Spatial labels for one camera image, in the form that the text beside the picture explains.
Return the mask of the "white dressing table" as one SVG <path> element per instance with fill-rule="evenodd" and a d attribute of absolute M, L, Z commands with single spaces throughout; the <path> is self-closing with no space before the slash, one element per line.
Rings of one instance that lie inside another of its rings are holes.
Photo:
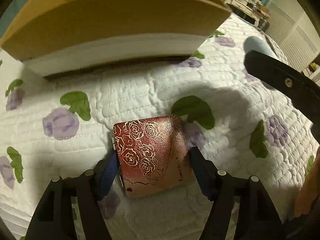
<path fill-rule="evenodd" d="M 245 0 L 225 0 L 224 3 L 231 8 L 234 14 L 255 27 L 267 29 L 270 26 L 263 13 Z"/>

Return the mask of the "light blue earbud case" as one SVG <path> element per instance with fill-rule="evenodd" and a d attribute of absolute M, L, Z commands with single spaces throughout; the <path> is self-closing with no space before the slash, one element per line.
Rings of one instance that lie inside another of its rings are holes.
<path fill-rule="evenodd" d="M 266 44 L 264 44 L 260 38 L 255 36 L 250 36 L 245 39 L 243 49 L 246 54 L 252 50 L 255 50 L 270 57 L 276 58 L 275 53 Z"/>

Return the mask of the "open cardboard box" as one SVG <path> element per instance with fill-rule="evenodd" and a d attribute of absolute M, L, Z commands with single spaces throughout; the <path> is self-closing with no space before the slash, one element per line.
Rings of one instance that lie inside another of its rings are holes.
<path fill-rule="evenodd" d="M 44 77 L 104 63 L 185 58 L 230 15 L 222 0 L 29 0 L 1 48 Z"/>

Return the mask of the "floral quilted bedspread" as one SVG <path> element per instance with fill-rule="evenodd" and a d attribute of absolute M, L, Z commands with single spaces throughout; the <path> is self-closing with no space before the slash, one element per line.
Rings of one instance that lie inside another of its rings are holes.
<path fill-rule="evenodd" d="M 47 81 L 1 51 L 1 219 L 24 239 L 55 176 L 77 177 L 113 143 L 149 189 L 184 178 L 177 146 L 197 146 L 230 175 L 256 175 L 281 219 L 316 159 L 311 122 L 250 76 L 243 49 L 257 28 L 230 16 L 180 63 L 105 67 Z"/>

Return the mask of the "white louvered wardrobe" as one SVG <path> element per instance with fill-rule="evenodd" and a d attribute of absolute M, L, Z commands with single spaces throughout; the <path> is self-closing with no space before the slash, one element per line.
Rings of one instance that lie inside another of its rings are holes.
<path fill-rule="evenodd" d="M 271 0 L 267 34 L 286 55 L 289 66 L 303 72 L 319 55 L 319 35 L 296 0 Z"/>

